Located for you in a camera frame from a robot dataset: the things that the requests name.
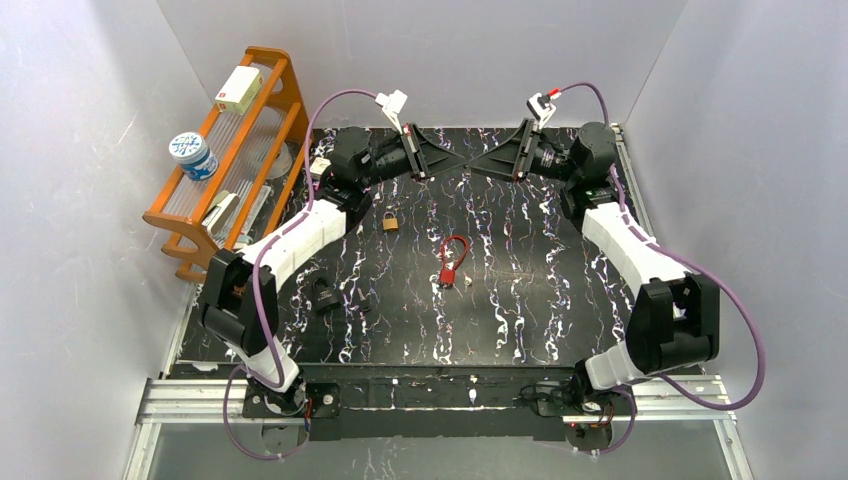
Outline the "brass padlock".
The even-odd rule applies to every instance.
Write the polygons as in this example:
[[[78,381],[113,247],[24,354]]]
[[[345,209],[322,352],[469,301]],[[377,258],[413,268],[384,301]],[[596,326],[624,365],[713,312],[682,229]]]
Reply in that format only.
[[[387,211],[382,218],[382,227],[385,232],[395,232],[399,230],[399,220],[394,212]]]

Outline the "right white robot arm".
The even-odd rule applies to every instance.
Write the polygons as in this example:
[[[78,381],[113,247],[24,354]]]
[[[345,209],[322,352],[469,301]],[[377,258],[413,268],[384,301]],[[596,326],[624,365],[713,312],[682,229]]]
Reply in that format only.
[[[719,353],[718,285],[655,250],[620,202],[620,184],[610,172],[617,158],[615,132],[604,123],[584,124],[563,147],[526,119],[508,140],[469,163],[473,173],[491,179],[520,182],[533,174],[561,182],[564,216],[635,295],[623,340],[579,361],[568,383],[543,393],[545,400],[598,402],[616,387]]]

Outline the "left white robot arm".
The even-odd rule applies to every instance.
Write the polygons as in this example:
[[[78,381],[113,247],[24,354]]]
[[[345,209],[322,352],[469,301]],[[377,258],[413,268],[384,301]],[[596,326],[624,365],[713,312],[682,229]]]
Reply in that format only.
[[[343,128],[328,161],[311,205],[255,243],[213,255],[198,298],[200,325],[240,358],[260,400],[286,416],[305,412],[309,401],[299,366],[277,336],[281,287],[361,223],[371,187],[400,176],[428,181],[467,162],[413,123],[379,143],[364,128]]]

